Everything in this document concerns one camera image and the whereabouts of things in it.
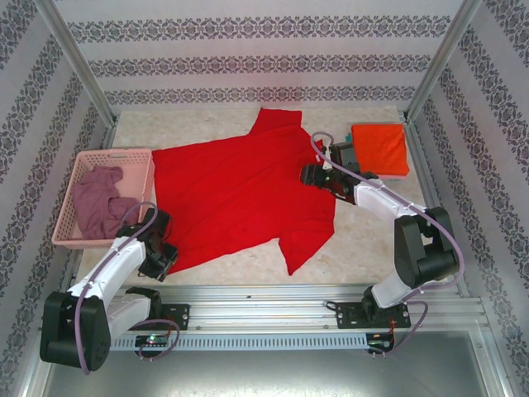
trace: red shirt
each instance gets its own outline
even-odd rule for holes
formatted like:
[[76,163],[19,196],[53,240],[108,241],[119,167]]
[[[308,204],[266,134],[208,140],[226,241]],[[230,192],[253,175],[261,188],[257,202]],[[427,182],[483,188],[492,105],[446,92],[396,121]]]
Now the red shirt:
[[246,136],[154,151],[158,206],[179,250],[169,273],[279,238],[291,275],[334,233],[335,199],[305,186],[316,162],[302,113],[261,109]]

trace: purple cloth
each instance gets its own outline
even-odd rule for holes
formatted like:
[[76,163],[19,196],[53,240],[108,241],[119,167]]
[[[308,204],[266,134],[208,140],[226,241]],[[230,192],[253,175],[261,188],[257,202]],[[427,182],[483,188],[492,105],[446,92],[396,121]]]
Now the purple cloth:
[[[74,185],[74,208],[84,240],[114,238],[126,211],[137,203],[135,198],[119,197],[114,184],[123,179],[119,167],[96,165]],[[132,211],[125,224],[138,222],[140,209]]]

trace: folded orange towel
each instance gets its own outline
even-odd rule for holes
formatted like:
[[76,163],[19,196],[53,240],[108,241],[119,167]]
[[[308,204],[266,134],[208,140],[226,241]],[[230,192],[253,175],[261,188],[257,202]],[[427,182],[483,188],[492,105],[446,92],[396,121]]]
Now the folded orange towel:
[[356,124],[351,135],[360,171],[394,178],[410,171],[402,124]]

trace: table surface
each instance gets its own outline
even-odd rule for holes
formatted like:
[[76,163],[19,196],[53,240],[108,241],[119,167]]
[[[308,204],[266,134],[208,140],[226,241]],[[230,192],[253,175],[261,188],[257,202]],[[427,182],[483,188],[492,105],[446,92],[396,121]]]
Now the table surface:
[[[396,108],[307,108],[303,128],[330,132],[344,141],[355,123],[400,122]],[[178,112],[124,112],[117,124],[113,147],[161,149],[245,135],[258,109]],[[417,175],[408,154],[410,174],[386,184],[414,203],[424,204]],[[373,284],[393,268],[393,229],[364,209],[338,201],[335,234],[294,275],[288,276],[278,239],[226,255],[168,276],[165,285],[321,285]],[[106,249],[84,250],[77,280],[102,258]],[[128,285],[158,285],[132,274]]]

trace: plastic basket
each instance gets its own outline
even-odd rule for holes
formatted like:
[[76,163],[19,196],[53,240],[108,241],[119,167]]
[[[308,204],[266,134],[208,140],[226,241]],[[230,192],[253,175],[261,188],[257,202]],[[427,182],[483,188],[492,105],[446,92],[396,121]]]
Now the plastic basket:
[[[138,202],[150,200],[155,181],[155,163],[152,160],[150,149],[82,151],[75,159],[74,170],[69,179],[63,206],[60,209],[59,220],[51,238],[55,245],[76,250],[106,247],[112,244],[112,239],[84,240],[77,224],[72,188],[81,180],[84,173],[92,170],[95,165],[122,168],[123,179],[115,184],[120,196],[133,197]],[[147,209],[147,206],[141,208],[138,220],[143,219]]]

